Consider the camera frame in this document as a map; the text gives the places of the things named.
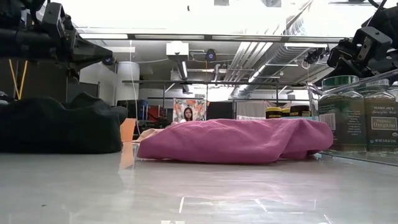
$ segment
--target pink cloth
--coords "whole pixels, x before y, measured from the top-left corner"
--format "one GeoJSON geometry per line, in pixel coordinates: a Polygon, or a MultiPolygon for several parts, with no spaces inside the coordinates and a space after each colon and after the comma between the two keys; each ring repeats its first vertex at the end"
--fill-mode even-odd
{"type": "Polygon", "coordinates": [[[304,159],[328,149],[333,134],[308,119],[190,121],[141,142],[142,159],[176,159],[218,164],[264,164],[279,158],[304,159]]]}

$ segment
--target person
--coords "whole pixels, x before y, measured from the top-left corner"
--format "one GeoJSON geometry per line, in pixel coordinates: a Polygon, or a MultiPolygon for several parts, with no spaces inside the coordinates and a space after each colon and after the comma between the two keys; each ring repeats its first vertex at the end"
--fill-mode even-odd
{"type": "Polygon", "coordinates": [[[192,109],[188,107],[184,110],[184,119],[182,119],[180,121],[180,123],[187,122],[187,121],[193,121],[192,117],[193,117],[192,109]]]}

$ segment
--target white cylinder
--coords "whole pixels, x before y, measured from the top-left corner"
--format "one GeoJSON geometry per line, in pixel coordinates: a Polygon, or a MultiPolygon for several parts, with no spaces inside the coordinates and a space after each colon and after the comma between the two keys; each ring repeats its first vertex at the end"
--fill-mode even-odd
{"type": "Polygon", "coordinates": [[[123,83],[125,80],[139,80],[139,64],[134,62],[119,62],[116,79],[116,100],[138,100],[139,84],[123,83]]]}

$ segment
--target glossy table surface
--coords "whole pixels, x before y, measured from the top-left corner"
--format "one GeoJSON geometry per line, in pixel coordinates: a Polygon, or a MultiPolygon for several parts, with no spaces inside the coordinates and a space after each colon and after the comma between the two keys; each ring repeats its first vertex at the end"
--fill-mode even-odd
{"type": "Polygon", "coordinates": [[[0,154],[0,224],[398,223],[398,167],[320,156],[268,166],[0,154]]]}

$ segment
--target poster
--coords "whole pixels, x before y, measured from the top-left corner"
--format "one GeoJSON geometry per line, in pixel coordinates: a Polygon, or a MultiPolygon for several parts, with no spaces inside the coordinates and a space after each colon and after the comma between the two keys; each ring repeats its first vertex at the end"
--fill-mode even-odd
{"type": "Polygon", "coordinates": [[[206,100],[174,99],[173,121],[202,121],[205,120],[206,100]]]}

